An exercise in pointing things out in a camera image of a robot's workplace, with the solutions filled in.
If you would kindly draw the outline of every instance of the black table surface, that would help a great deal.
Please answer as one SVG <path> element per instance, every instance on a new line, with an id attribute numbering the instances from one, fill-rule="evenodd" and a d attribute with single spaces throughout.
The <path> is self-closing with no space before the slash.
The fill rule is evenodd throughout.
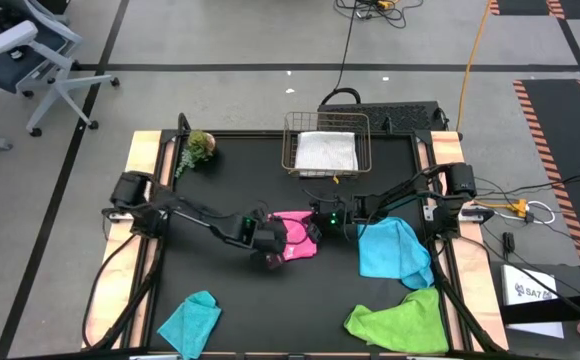
<path id="1" fill-rule="evenodd" d="M 218 153 L 175 183 L 178 194 L 222 213 L 245 211 L 265 201 L 270 211 L 309 210 L 302 189 L 331 196 L 382 193 L 418 171 L 411 137 L 372 139 L 373 167 L 356 179 L 291 177 L 281 167 L 280 138 L 217 138 Z M 396 209 L 423 238 L 419 203 Z M 149 347 L 171 351 L 156 333 L 189 295 L 208 290 L 223 310 L 205 351 L 368 352 L 378 351 L 347 333 L 346 317 L 357 304 L 371 310 L 398 305 L 411 292 L 399 280 L 359 276 L 356 245 L 329 239 L 310 259 L 263 271 L 250 252 L 223 244 L 206 229 L 173 218 L 166 237 L 163 270 L 153 304 Z"/>

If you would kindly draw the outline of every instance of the potted plant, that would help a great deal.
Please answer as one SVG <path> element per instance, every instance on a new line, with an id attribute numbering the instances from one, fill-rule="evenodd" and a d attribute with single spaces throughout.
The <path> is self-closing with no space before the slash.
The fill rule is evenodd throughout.
<path id="1" fill-rule="evenodd" d="M 180 177 L 186 167 L 194 169 L 198 162 L 208 161 L 214 155 L 216 148 L 217 142 L 214 136 L 201 130 L 191 131 L 181 151 L 175 177 Z"/>

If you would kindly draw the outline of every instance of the floor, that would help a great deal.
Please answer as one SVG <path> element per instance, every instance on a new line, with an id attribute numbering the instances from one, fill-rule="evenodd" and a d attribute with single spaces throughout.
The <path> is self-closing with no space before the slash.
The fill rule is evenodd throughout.
<path id="1" fill-rule="evenodd" d="M 437 100 L 454 127 L 461 65 L 485 4 L 426 1 L 407 12 L 404 30 L 380 20 L 355 22 L 348 62 L 366 64 L 367 71 L 345 72 L 342 85 L 368 102 Z M 28 100 L 0 92 L 0 136 L 14 143 L 0 152 L 0 338 L 4 327 L 14 333 L 0 354 L 10 357 L 79 349 L 87 294 L 105 246 L 99 211 L 108 205 L 134 131 L 173 128 L 179 112 L 195 128 L 280 129 L 286 112 L 315 110 L 336 83 L 349 24 L 330 0 L 72 0 L 67 15 L 85 39 L 76 57 L 89 70 L 107 65 L 122 86 L 100 89 L 92 108 L 100 129 L 86 130 L 82 139 L 77 117 L 63 104 L 44 119 L 43 136 L 31 138 L 24 126 L 42 94 Z M 115 17 L 121 27 L 109 38 Z M 580 20 L 568 23 L 580 46 Z M 109 54 L 106 42 L 113 45 Z M 580 79 L 557 20 L 490 16 L 475 63 L 501 66 L 471 75 L 462 124 L 466 161 L 477 176 L 504 188 L 547 182 L 512 81 Z M 372 64 L 415 65 L 385 71 Z M 557 65 L 557 72 L 531 64 Z M 86 94 L 77 92 L 77 103 Z M 69 151 L 75 136 L 80 146 Z M 550 191 L 532 200 L 557 207 Z M 488 227 L 495 234 L 511 231 L 499 218 Z M 566 230 L 562 217 L 554 227 Z M 570 239 L 540 226 L 513 230 L 527 261 L 580 265 Z M 6 326 L 31 253 L 42 255 L 38 273 L 27 303 L 17 301 L 20 321 Z"/>

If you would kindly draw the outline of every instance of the chair armrest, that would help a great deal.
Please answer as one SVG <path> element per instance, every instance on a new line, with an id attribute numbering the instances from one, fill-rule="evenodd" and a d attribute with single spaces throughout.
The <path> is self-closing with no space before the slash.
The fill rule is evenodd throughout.
<path id="1" fill-rule="evenodd" d="M 29 45 L 37 36 L 37 27 L 29 20 L 0 34 L 0 55 L 17 46 Z"/>

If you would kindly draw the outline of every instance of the blue towel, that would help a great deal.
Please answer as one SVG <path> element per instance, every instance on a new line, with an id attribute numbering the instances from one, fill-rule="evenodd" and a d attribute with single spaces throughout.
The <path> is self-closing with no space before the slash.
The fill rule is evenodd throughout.
<path id="1" fill-rule="evenodd" d="M 411 289 L 427 288 L 434 282 L 430 254 L 410 225 L 399 218 L 368 226 L 359 240 L 359 263 L 361 276 L 401 279 Z"/>
<path id="2" fill-rule="evenodd" d="M 157 330 L 184 360 L 197 359 L 217 323 L 221 309 L 207 291 L 194 293 Z"/>

